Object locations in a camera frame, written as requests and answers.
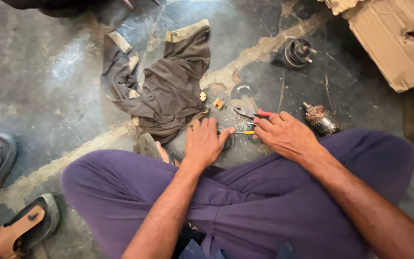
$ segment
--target hand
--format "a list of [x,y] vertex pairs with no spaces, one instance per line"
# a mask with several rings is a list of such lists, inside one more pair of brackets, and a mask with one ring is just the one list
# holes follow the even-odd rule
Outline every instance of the hand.
[[319,144],[314,133],[288,112],[261,119],[255,134],[271,149],[294,162],[302,163],[317,159],[325,148]]
[[224,129],[220,136],[217,134],[215,118],[205,118],[202,124],[193,121],[193,127],[186,130],[186,157],[202,164],[203,168],[217,160],[227,138],[234,133],[234,127]]

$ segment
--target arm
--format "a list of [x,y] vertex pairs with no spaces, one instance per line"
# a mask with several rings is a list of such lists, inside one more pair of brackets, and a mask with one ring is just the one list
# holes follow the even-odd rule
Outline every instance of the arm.
[[215,162],[234,128],[217,136],[214,118],[195,120],[186,130],[186,157],[173,180],[160,195],[122,255],[123,259],[172,257],[183,222],[204,168]]
[[325,187],[382,259],[414,258],[414,221],[351,174],[312,131],[286,112],[260,120],[256,134]]

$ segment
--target concrete floor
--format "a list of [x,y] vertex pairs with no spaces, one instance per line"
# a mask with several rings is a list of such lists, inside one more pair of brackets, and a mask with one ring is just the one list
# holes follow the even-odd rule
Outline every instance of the concrete floor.
[[[214,111],[220,125],[242,127],[233,104],[288,111],[303,120],[301,103],[323,104],[343,129],[369,128],[403,136],[403,94],[392,91],[346,21],[315,0],[169,0],[157,7],[135,0],[134,12],[109,1],[76,18],[51,18],[37,10],[15,10],[0,2],[0,132],[14,135],[19,156],[0,193],[0,225],[32,199],[54,193],[62,222],[33,258],[103,258],[88,227],[64,201],[58,175],[79,156],[96,149],[132,150],[130,115],[100,89],[104,30],[117,28],[140,56],[136,71],[162,57],[166,30],[210,21],[211,65],[201,87],[225,97]],[[318,50],[302,71],[271,66],[286,36],[305,36]],[[239,81],[256,87],[251,98],[232,100]],[[239,136],[217,165],[242,164],[267,150]],[[167,145],[184,156],[183,132]],[[414,177],[401,208],[414,218]]]

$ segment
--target person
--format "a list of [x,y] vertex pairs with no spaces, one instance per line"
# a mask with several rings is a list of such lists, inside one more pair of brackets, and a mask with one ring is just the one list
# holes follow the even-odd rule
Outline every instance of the person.
[[395,207],[414,170],[405,139],[359,129],[317,139],[281,112],[255,127],[275,154],[204,177],[235,131],[217,136],[216,124],[194,121],[178,166],[162,148],[166,162],[99,150],[64,170],[65,197],[107,258],[171,258],[186,219],[206,233],[207,257],[274,259],[290,244],[302,259],[414,258],[414,222]]

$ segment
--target brown rag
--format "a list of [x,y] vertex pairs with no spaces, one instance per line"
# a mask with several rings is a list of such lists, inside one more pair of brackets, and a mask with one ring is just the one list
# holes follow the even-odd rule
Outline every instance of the brown rag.
[[204,110],[199,80],[210,63],[209,32],[209,26],[202,26],[184,39],[166,41],[164,57],[144,69],[141,95],[136,98],[129,97],[130,89],[137,90],[128,65],[130,51],[123,53],[105,36],[102,87],[119,109],[139,117],[142,133],[162,144]]

